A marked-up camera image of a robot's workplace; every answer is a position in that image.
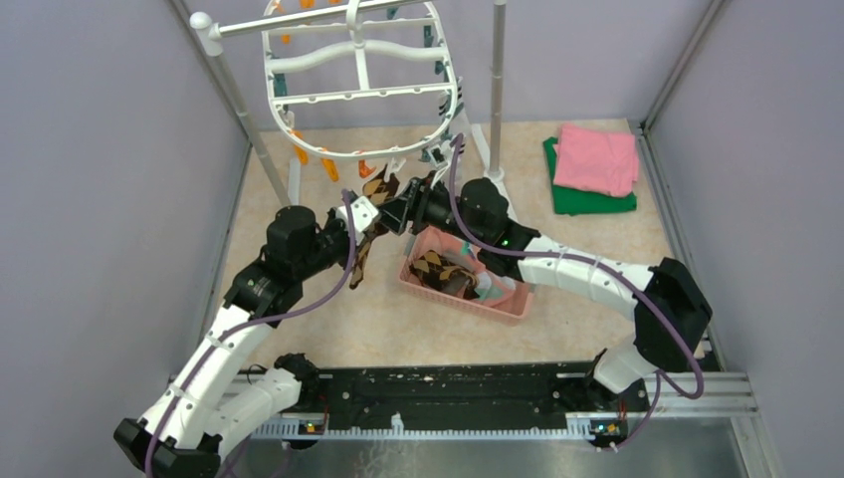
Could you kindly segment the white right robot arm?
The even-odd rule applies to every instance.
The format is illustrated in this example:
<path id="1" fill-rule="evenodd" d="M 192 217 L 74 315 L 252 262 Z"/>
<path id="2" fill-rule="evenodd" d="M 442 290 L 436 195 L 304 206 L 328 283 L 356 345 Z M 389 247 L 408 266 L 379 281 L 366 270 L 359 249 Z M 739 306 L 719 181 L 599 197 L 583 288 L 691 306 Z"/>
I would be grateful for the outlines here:
<path id="1" fill-rule="evenodd" d="M 606 306 L 634 324 L 633 336 L 601 353 L 583 384 L 586 402 L 609 410 L 633 382 L 657 374 L 689 371 L 696 387 L 675 389 L 697 399 L 704 392 L 694 351 L 713 309 L 688 267 L 673 258 L 655 266 L 625 263 L 565 246 L 523 226 L 488 178 L 467 182 L 453 194 L 430 177 L 413 178 L 378 207 L 379 222 L 395 234 L 435 227 L 480 251 L 488 270 L 517 282 L 549 286 Z"/>

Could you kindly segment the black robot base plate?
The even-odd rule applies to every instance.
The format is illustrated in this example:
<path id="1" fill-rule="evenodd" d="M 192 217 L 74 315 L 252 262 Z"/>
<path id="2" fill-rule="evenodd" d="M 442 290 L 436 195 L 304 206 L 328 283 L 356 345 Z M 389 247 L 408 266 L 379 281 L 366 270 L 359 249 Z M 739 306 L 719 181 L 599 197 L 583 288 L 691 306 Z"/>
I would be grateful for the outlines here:
<path id="1" fill-rule="evenodd" d="M 643 380 L 620 394 L 588 362 L 322 368 L 279 412 L 295 440 L 481 435 L 623 437 L 650 405 Z"/>

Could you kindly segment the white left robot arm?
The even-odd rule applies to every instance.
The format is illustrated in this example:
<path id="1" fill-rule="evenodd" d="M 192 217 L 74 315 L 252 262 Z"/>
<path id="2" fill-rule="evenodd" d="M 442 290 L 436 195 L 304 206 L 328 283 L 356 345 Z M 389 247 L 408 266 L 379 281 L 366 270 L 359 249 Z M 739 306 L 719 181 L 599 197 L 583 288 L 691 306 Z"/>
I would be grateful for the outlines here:
<path id="1" fill-rule="evenodd" d="M 234 398 L 222 399 L 252 351 L 281 321 L 324 305 L 297 309 L 304 282 L 332 266 L 351 274 L 357 247 L 378 218 L 359 197 L 333 208 L 324 225 L 301 205 L 279 210 L 259 256 L 240 273 L 215 320 L 175 381 L 139 418 L 124 419 L 114 440 L 148 477 L 214 477 L 225 458 L 273 414 L 315 406 L 315 380 L 270 370 Z"/>

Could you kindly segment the brown argyle sock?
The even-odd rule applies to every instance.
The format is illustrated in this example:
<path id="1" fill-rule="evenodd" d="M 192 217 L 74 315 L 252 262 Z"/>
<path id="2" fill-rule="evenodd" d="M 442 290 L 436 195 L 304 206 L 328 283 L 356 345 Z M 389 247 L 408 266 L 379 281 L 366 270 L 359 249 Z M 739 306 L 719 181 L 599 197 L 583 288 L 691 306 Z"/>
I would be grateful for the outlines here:
<path id="1" fill-rule="evenodd" d="M 461 292 L 471 273 L 434 250 L 413 259 L 408 272 L 425 288 L 466 300 Z"/>
<path id="2" fill-rule="evenodd" d="M 400 182 L 396 174 L 387 172 L 387 167 L 384 166 L 362 185 L 361 193 L 373 207 L 380 207 L 397 194 L 399 185 Z M 357 243 L 355 260 L 352 266 L 349 282 L 351 290 L 356 289 L 364 280 L 364 270 L 374 240 L 389 232 L 385 226 L 377 222 L 377 216 L 377 212 L 370 210 L 369 218 L 364 221 L 366 228 L 363 230 L 363 237 Z"/>

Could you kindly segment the pink striped sock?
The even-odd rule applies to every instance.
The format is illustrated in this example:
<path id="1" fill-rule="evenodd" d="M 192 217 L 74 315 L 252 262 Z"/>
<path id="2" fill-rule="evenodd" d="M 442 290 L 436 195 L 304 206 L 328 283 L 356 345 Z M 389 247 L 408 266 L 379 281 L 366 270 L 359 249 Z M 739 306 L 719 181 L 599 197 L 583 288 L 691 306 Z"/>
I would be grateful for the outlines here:
<path id="1" fill-rule="evenodd" d="M 486 307 L 499 307 L 510 300 L 517 289 L 516 282 L 492 273 L 478 258 L 479 248 L 468 241 L 457 240 L 457 248 L 449 258 L 467 269 L 472 278 L 466 282 L 461 296 Z"/>

